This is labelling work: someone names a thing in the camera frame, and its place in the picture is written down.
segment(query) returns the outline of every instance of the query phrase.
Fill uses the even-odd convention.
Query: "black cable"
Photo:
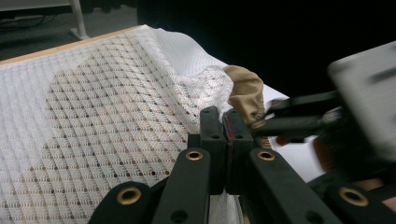
[[[19,20],[12,20],[12,21],[3,21],[3,22],[0,22],[0,25],[4,25],[4,24],[10,24],[10,23],[13,23],[13,22],[21,22],[21,21],[34,21],[34,20],[38,20],[38,19],[40,19],[40,20],[42,20],[43,19],[43,17],[34,17],[34,18],[22,18],[22,19],[19,19]]]
[[[58,15],[52,16],[52,18],[49,19],[49,20],[46,21],[46,22],[44,22],[44,20],[47,18],[47,16],[43,16],[43,17],[41,18],[41,20],[40,20],[37,24],[31,25],[31,26],[0,27],[0,32],[18,31],[18,30],[24,30],[24,29],[35,28],[35,27],[38,27],[38,26],[40,26],[40,25],[47,24],[47,23],[49,23],[49,22],[55,20],[55,18],[56,18],[57,16],[58,16]]]

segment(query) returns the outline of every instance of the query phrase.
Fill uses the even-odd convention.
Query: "white table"
[[[76,38],[83,40],[90,38],[85,31],[84,20],[79,0],[1,0],[0,11],[23,10],[43,7],[70,6],[76,19],[76,27],[70,29],[70,33]]]

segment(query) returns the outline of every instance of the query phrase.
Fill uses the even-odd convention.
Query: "tan cloth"
[[[233,91],[228,103],[242,116],[246,125],[250,125],[265,116],[262,90],[264,84],[257,74],[237,65],[227,65],[224,72],[233,81]],[[271,148],[267,136],[256,139],[262,148]]]

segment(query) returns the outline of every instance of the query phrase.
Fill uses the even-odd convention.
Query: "brass screw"
[[[129,205],[132,203],[136,203],[142,197],[142,191],[136,187],[129,187],[126,189],[122,189],[117,195],[117,202],[122,205]]]
[[[189,159],[190,161],[198,161],[200,160],[204,154],[199,151],[191,151],[186,154],[186,158]]]
[[[263,150],[259,151],[257,156],[264,161],[273,161],[275,159],[275,155],[273,153]]]
[[[338,194],[341,196],[342,199],[344,199],[346,202],[351,203],[353,205],[359,206],[359,207],[364,207],[369,204],[369,200],[358,192],[355,189],[349,189],[349,188],[340,188],[338,190]]]

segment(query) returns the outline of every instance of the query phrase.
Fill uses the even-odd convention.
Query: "net fabric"
[[[231,108],[224,65],[141,26],[0,66],[0,222],[87,223],[118,184],[166,178],[199,111]],[[210,220],[240,223],[235,197],[212,196]]]

